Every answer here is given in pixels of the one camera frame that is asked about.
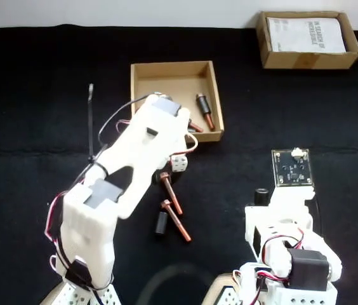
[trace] black fabric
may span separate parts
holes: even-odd
[[[266,71],[252,29],[70,25],[0,29],[0,302],[37,304],[59,282],[43,230],[48,202],[87,162],[89,82],[98,129],[129,100],[130,63],[176,60],[214,61],[225,133],[189,155],[175,184],[190,245],[171,222],[164,239],[154,238],[164,199],[156,186],[119,221],[114,275],[123,304],[135,304],[158,272],[167,280],[150,304],[199,304],[216,275],[251,260],[244,206],[254,189],[274,186],[270,150],[294,146],[311,149],[324,234],[344,265],[338,304],[358,304],[358,63]],[[114,127],[105,135],[114,140]]]

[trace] white wall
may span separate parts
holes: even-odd
[[[0,0],[0,27],[253,27],[260,10],[338,10],[358,30],[358,0]]]

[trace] open cardboard box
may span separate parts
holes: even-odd
[[[345,53],[274,52],[267,17],[336,18],[341,27]],[[256,24],[262,65],[266,69],[349,69],[358,59],[358,41],[345,13],[337,11],[263,11]]]
[[[190,110],[192,121],[204,130],[194,133],[198,141],[214,142],[221,139],[224,123],[212,61],[132,64],[131,99],[152,92],[167,94],[174,102]],[[215,124],[212,132],[197,106],[198,93],[203,93],[209,102]],[[131,105],[131,114],[134,115],[141,105],[141,102]]]

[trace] paper document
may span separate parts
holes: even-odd
[[[267,18],[274,52],[344,53],[335,18]]]

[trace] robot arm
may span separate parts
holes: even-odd
[[[342,265],[313,232],[305,206],[315,195],[308,150],[272,151],[272,161],[270,202],[256,200],[245,208],[246,240],[257,262],[240,268],[239,298],[251,305],[335,304],[332,282],[340,278]]]
[[[157,170],[164,168],[176,152],[187,152],[189,116],[188,109],[169,99],[148,96],[127,129],[97,157],[84,182],[65,194],[55,242],[56,271],[65,281],[83,290],[108,286],[117,220],[132,214]],[[104,180],[125,166],[133,169],[127,189]]]

